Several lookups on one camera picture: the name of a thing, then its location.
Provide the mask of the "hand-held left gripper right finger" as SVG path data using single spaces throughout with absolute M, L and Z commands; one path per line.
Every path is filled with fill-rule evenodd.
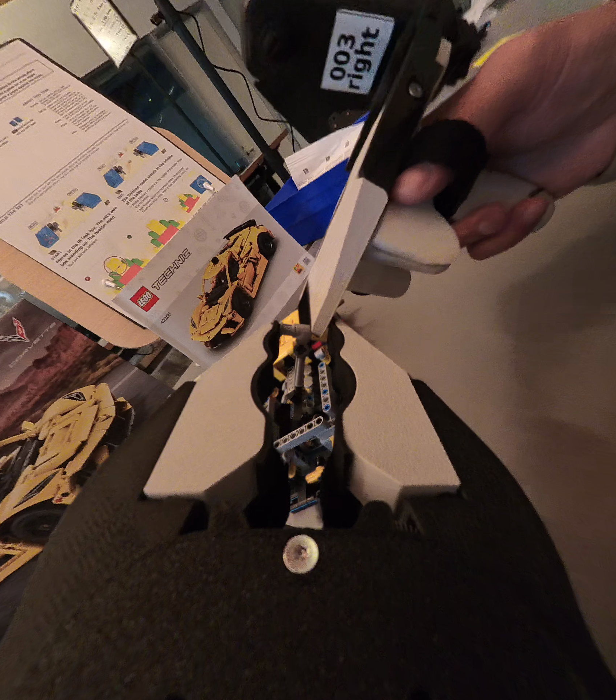
M 392 510 L 406 498 L 455 493 L 461 481 L 407 372 L 345 323 L 337 328 L 340 358 L 356 378 L 342 415 L 351 493 Z

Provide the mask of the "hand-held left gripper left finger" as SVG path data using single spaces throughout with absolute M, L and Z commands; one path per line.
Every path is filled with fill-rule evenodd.
M 271 361 L 276 328 L 258 328 L 197 378 L 144 486 L 149 499 L 252 502 L 281 513 L 281 460 L 255 375 Z

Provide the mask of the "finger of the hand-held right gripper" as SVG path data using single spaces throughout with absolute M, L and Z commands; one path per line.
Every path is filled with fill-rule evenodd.
M 356 295 L 400 298 L 407 293 L 411 273 L 391 266 L 358 266 L 347 290 Z
M 310 270 L 307 291 L 313 335 L 328 328 L 388 203 L 368 180 L 348 180 Z

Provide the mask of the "grey toy beam subassembly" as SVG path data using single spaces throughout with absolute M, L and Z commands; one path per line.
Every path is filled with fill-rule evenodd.
M 321 479 L 334 447 L 338 408 L 326 336 L 315 336 L 293 312 L 280 323 L 274 386 L 264 401 L 273 445 L 286 465 L 289 512 L 318 505 Z

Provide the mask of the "grey desk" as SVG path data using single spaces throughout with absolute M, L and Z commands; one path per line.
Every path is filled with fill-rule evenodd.
M 513 39 L 607 2 L 512 1 L 499 21 Z M 554 207 L 538 232 L 544 202 L 478 210 L 448 271 L 396 300 L 350 295 L 341 314 L 510 470 L 616 679 L 616 156 Z

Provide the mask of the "person's right hand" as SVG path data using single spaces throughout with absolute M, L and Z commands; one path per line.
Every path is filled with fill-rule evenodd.
M 489 167 L 558 200 L 616 156 L 616 1 L 540 25 L 496 48 L 425 125 L 462 120 Z

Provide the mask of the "blue plastic bin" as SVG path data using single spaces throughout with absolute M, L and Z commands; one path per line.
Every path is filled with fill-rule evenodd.
M 347 160 L 298 189 L 289 179 L 265 206 L 266 211 L 302 246 L 320 240 L 348 180 Z

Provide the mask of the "black pole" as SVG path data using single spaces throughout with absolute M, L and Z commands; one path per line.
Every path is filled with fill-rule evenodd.
M 155 1 L 154 3 L 159 12 L 161 12 L 164 21 L 167 23 L 169 28 L 181 39 L 184 46 L 198 63 L 201 70 L 208 77 L 216 91 L 231 109 L 253 142 L 259 147 L 260 152 L 264 157 L 264 162 L 278 176 L 282 183 L 286 182 L 286 180 L 290 178 L 290 175 L 286 170 L 284 159 L 266 142 L 261 132 L 251 120 L 250 116 L 243 109 L 233 92 L 225 84 L 225 81 L 220 76 L 215 66 L 208 59 L 204 50 L 199 46 L 198 42 L 190 33 L 181 17 L 181 14 L 173 7 L 170 1 Z

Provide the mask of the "white papers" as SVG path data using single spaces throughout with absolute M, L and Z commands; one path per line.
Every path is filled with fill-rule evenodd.
M 364 120 L 338 129 L 293 153 L 286 159 L 286 168 L 298 190 L 348 161 L 363 129 Z

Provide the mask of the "toy car instruction booklet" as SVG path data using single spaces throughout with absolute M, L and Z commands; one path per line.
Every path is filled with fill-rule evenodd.
M 295 310 L 313 263 L 234 177 L 113 303 L 206 369 Z

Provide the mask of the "toy car set box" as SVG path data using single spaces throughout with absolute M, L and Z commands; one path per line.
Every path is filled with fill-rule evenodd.
M 27 301 L 0 318 L 0 585 L 172 390 Z

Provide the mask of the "brick picture poster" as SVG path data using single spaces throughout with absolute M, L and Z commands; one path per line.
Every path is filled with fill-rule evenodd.
M 0 240 L 113 307 L 221 178 L 15 39 L 0 46 Z

